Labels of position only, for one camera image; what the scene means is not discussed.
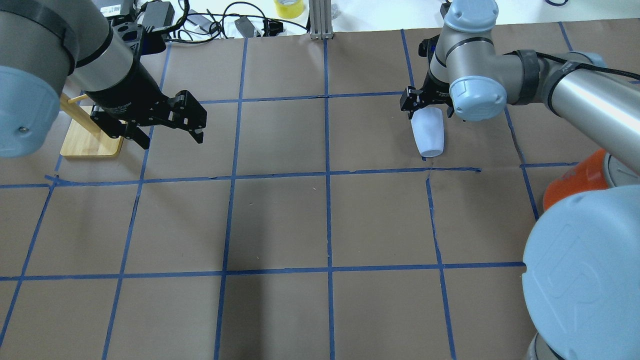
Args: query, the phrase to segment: white cup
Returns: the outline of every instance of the white cup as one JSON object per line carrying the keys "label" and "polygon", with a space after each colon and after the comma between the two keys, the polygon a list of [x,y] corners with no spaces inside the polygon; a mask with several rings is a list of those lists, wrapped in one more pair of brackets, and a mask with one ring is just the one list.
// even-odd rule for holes
{"label": "white cup", "polygon": [[444,150],[444,117],[438,108],[423,108],[411,119],[413,138],[418,151],[425,158],[438,156]]}

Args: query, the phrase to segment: white floor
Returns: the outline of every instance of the white floor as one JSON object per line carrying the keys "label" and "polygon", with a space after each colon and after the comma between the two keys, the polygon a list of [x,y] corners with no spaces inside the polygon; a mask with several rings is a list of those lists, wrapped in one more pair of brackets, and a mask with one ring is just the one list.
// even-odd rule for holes
{"label": "white floor", "polygon": [[[299,17],[291,19],[305,25],[308,16],[308,0],[305,11]],[[171,0],[176,9],[176,18],[180,15],[178,0]],[[273,0],[249,0],[260,7],[268,17],[277,17]],[[416,28],[439,28],[442,26],[440,5],[444,0],[333,0],[339,8],[339,16],[333,20],[333,30],[338,31],[376,31]],[[596,19],[626,19],[640,17],[638,0],[569,0],[562,7],[551,6],[544,0],[497,0],[500,8],[498,24],[528,24],[537,22],[579,21]],[[222,13],[231,1],[190,0],[191,7],[204,12]],[[237,4],[229,13],[258,15],[250,6]],[[229,36],[240,36],[230,20],[225,26]],[[286,24],[287,35],[304,33],[296,26]]]}

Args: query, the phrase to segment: wooden base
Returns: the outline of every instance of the wooden base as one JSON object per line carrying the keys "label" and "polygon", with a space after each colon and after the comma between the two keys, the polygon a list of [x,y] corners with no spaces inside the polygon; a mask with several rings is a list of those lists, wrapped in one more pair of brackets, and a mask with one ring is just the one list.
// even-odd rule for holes
{"label": "wooden base", "polygon": [[[91,108],[82,106],[87,113]],[[75,120],[71,120],[60,155],[68,158],[111,158],[120,152],[121,146],[121,137],[112,139],[100,129],[88,131]]]}

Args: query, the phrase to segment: yellow tape roll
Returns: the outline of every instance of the yellow tape roll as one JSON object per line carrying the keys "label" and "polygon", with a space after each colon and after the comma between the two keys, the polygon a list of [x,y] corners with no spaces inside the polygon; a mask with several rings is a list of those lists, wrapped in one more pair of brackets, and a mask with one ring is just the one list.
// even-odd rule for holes
{"label": "yellow tape roll", "polygon": [[276,4],[276,12],[283,19],[293,19],[299,17],[305,9],[302,0],[273,0]]}

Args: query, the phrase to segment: orange can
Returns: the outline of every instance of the orange can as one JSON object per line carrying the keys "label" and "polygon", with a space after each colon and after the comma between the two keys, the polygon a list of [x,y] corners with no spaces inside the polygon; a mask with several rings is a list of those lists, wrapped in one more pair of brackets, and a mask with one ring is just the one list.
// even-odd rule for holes
{"label": "orange can", "polygon": [[544,210],[575,193],[610,188],[605,157],[607,157],[607,151],[600,149],[549,184],[542,199]]}

